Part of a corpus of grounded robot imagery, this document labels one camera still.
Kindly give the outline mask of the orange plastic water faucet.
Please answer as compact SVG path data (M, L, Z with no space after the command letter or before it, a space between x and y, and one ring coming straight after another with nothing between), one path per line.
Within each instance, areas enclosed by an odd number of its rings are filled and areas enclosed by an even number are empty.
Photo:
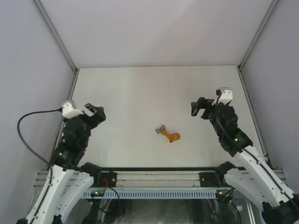
M169 134L166 130L163 130L162 135L164 135L170 143L180 140L180 135L178 133Z

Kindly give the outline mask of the metal tee pipe fitting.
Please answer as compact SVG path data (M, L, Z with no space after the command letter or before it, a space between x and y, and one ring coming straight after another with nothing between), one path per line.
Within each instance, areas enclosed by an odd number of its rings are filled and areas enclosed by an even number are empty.
M164 125L162 125L160 128L156 129L156 133L160 134L160 133L162 133L165 130L166 130L166 127Z

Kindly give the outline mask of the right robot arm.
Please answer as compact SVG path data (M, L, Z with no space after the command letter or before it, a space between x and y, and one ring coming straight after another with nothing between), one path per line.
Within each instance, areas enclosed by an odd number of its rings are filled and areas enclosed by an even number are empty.
M215 169L215 182L240 191L262 213L267 224L294 224L299 220L299 195L278 178L263 161L251 139L238 127L233 107L218 100L199 98L191 103L191 115L203 110L202 119L212 124L221 147L241 163L248 178L235 165L225 162Z

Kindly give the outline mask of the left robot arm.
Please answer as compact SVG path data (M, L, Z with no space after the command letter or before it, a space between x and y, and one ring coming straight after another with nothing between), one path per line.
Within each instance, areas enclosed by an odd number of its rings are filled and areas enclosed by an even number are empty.
M92 116L79 110L72 100L65 101L55 110L62 114L65 125L50 161L27 147L47 164L49 173L35 205L17 223L63 224L83 193L91 186L101 184L101 167L90 162L81 167L78 164L85 154L91 130L104 122L106 115L102 106L87 103L85 108L92 112Z

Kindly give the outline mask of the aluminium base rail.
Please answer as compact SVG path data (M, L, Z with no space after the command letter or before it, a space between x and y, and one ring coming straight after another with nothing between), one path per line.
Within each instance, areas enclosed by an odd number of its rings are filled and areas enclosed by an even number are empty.
M107 182L115 189L199 189L209 171L115 171Z

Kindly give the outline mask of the left aluminium frame post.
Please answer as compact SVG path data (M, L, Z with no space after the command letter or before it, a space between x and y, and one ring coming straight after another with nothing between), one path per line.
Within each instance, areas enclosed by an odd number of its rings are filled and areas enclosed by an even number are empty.
M32 0L34 7L36 8L37 12L39 13L42 21L44 22L46 28L48 29L50 35L52 36L54 42L56 43L57 47L59 48L61 54L65 58L66 62L68 63L70 69L73 73L77 73L78 69L73 62L62 38L60 37L52 19L50 18L46 8L44 7L41 0Z

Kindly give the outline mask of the aluminium frame post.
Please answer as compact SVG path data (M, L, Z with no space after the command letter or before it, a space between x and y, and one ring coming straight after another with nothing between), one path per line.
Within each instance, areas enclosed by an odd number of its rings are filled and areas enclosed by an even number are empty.
M238 65L239 70L242 70L249 59L252 51L254 50L257 42L259 41L261 35L263 34L263 31L265 30L269 20L271 19L273 13L275 12L276 8L278 7L278 4L280 3L280 0L272 0L268 9L266 10L265 15L263 16L258 29L256 30L248 48L245 51L244 56L242 57L242 60L240 64Z
M39 13L42 21L44 22L46 28L48 29L50 35L52 36L54 42L56 43L57 47L59 48L61 54L65 58L66 62L68 63L70 69L73 73L77 73L78 69L73 62L62 38L60 37L52 19L50 18L46 8L44 7L41 0L32 0L34 7L36 8L37 12Z

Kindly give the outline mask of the right aluminium frame post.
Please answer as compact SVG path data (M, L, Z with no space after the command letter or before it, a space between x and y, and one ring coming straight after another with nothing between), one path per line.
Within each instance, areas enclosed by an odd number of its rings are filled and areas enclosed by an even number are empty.
M269 20L271 19L273 13L275 12L276 8L278 7L278 4L280 3L280 0L272 0L268 9L266 10L265 15L263 16L258 29L256 30L248 48L245 51L244 56L242 57L242 60L240 64L238 65L239 70L242 70L249 59L252 51L254 50L257 42L259 41L261 35L263 34L263 31L265 30Z

